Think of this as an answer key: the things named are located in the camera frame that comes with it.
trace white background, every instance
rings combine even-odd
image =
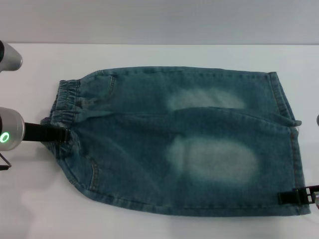
[[[319,44],[318,0],[1,0],[7,42]]]
[[[49,115],[59,80],[128,66],[194,66],[277,71],[294,114],[307,185],[319,184],[319,46],[141,46],[13,44],[23,56],[16,72],[0,74],[2,107],[26,122]],[[318,237],[319,210],[296,217],[196,218],[136,212],[94,202],[66,179],[48,150],[22,142],[3,152],[1,239],[303,239]]]

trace green light ring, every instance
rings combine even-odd
[[[1,136],[0,136],[0,142],[1,143],[5,143],[8,141],[10,135],[8,132],[4,132]]]

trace white table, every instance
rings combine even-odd
[[[277,71],[296,119],[307,185],[319,184],[319,46],[173,46],[13,44],[23,56],[16,72],[0,74],[0,106],[26,122],[49,114],[59,80],[128,66],[193,66]],[[296,217],[193,218],[121,209],[94,202],[66,179],[37,142],[3,153],[1,239],[302,239],[319,237],[319,210]]]

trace metal clip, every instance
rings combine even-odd
[[[319,192],[314,192],[313,196],[315,198],[315,204],[316,204],[317,208],[319,209]]]
[[[319,209],[319,185],[295,188],[278,194],[279,204],[316,204]]]

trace denim shorts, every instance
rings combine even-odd
[[[277,74],[132,67],[61,81],[45,143],[82,194],[144,212],[291,216],[278,193],[303,187],[292,110]]]

